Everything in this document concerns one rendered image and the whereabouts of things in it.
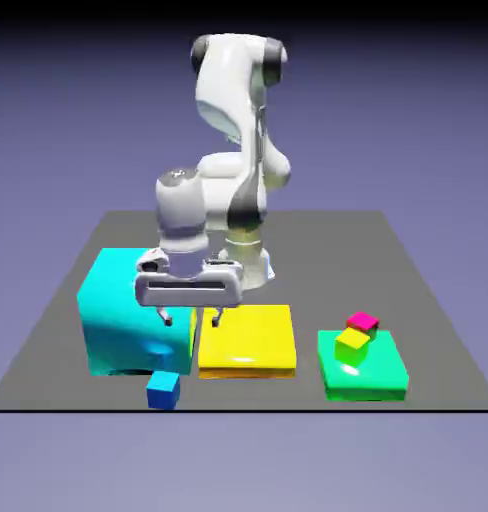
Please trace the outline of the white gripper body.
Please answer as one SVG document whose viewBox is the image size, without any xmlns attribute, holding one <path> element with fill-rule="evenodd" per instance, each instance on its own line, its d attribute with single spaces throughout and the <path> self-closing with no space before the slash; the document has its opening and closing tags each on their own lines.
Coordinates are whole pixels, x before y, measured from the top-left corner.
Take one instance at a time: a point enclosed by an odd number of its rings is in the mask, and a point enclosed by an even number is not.
<svg viewBox="0 0 488 512">
<path fill-rule="evenodd" d="M 207 260 L 194 277 L 139 272 L 135 296 L 147 307 L 236 307 L 242 301 L 243 267 L 231 260 Z"/>
</svg>

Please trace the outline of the small blue cube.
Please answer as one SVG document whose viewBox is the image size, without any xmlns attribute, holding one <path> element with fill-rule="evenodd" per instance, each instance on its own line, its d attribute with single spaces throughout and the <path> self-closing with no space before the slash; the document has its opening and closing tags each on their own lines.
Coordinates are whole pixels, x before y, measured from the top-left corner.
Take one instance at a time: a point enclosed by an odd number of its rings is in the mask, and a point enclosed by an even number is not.
<svg viewBox="0 0 488 512">
<path fill-rule="evenodd" d="M 166 371 L 153 372 L 146 386 L 146 395 L 150 409 L 173 410 L 180 397 L 180 375 Z"/>
</svg>

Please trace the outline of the small yellow cube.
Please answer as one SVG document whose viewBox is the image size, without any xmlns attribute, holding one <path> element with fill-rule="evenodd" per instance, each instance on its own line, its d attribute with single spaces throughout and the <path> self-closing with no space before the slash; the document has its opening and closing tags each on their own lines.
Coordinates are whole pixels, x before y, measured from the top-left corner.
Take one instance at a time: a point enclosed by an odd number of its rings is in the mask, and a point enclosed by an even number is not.
<svg viewBox="0 0 488 512">
<path fill-rule="evenodd" d="M 359 366 L 366 358 L 371 337 L 355 328 L 347 327 L 335 338 L 335 358 L 350 366 Z"/>
</svg>

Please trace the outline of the small magenta cube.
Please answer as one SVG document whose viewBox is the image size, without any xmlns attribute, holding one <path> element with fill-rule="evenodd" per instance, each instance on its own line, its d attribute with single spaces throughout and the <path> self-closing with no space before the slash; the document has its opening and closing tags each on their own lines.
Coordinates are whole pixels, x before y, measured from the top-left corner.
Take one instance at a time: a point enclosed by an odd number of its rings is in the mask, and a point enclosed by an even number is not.
<svg viewBox="0 0 488 512">
<path fill-rule="evenodd" d="M 346 327 L 357 330 L 371 339 L 376 336 L 380 325 L 380 319 L 369 313 L 358 311 L 350 315 L 346 321 Z"/>
</svg>

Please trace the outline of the large yellow box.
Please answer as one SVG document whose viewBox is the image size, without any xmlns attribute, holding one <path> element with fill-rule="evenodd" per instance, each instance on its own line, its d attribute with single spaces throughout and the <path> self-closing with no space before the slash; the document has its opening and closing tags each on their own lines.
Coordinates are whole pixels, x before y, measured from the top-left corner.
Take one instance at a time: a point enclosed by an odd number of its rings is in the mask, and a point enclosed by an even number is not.
<svg viewBox="0 0 488 512">
<path fill-rule="evenodd" d="M 288 305 L 241 305 L 203 312 L 198 344 L 199 376 L 218 378 L 292 378 L 297 354 Z"/>
</svg>

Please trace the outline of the large cyan box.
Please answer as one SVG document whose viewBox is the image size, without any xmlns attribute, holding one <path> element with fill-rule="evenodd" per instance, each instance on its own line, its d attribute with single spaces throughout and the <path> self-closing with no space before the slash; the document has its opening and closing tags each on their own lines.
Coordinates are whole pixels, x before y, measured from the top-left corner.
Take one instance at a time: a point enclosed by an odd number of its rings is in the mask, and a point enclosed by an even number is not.
<svg viewBox="0 0 488 512">
<path fill-rule="evenodd" d="M 167 327 L 135 298 L 136 262 L 143 248 L 103 248 L 77 293 L 88 365 L 93 375 L 191 370 L 195 312 L 170 310 Z"/>
</svg>

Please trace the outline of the large green box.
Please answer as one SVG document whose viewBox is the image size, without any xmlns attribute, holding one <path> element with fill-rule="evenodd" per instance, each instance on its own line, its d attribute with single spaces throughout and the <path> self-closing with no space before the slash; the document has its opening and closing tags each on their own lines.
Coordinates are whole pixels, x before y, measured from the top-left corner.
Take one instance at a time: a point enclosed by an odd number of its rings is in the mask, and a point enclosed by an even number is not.
<svg viewBox="0 0 488 512">
<path fill-rule="evenodd" d="M 327 400 L 403 401 L 409 374 L 391 333 L 379 330 L 359 349 L 339 343 L 340 334 L 342 331 L 318 332 L 318 360 Z"/>
</svg>

